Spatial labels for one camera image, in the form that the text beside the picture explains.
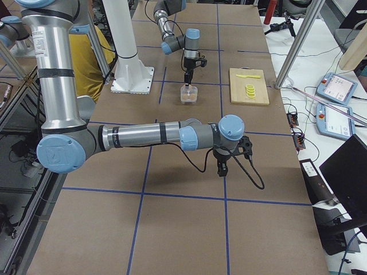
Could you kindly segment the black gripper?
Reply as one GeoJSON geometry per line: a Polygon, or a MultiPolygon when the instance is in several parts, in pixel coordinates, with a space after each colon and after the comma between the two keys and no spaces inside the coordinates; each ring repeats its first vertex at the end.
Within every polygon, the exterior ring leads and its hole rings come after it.
{"type": "Polygon", "coordinates": [[[185,68],[184,80],[185,85],[189,85],[192,83],[193,72],[196,68],[197,59],[196,58],[183,58],[183,67],[185,68]]]}
{"type": "Polygon", "coordinates": [[[227,161],[231,158],[235,148],[227,148],[226,146],[214,145],[213,156],[217,160],[217,174],[218,176],[226,176],[228,173],[227,161]]]}

